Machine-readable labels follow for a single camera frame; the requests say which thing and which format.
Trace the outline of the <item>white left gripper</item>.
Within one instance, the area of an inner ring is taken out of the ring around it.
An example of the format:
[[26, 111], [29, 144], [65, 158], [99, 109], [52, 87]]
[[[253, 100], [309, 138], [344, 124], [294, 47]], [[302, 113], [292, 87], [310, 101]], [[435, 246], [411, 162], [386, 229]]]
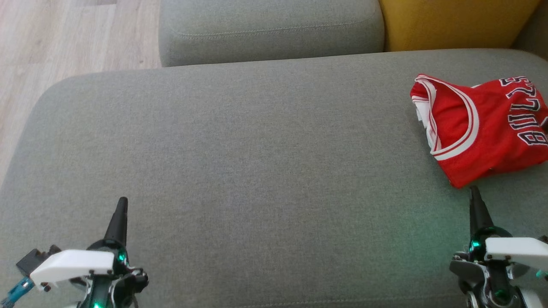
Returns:
[[128, 198], [120, 197], [103, 240], [88, 249], [67, 249], [45, 259], [30, 273], [35, 284], [81, 279], [86, 301], [131, 301], [149, 285], [143, 268], [132, 267], [126, 250]]

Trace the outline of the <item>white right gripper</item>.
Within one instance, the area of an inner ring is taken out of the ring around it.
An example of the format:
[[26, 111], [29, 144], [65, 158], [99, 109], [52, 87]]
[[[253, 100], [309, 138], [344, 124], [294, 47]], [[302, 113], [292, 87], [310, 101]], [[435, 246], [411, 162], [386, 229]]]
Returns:
[[532, 237], [513, 237], [494, 227], [487, 205], [476, 186], [470, 187], [470, 241], [468, 251], [455, 253], [450, 272], [471, 287], [483, 284], [483, 292], [509, 292], [511, 271], [523, 267], [547, 271], [547, 243]]

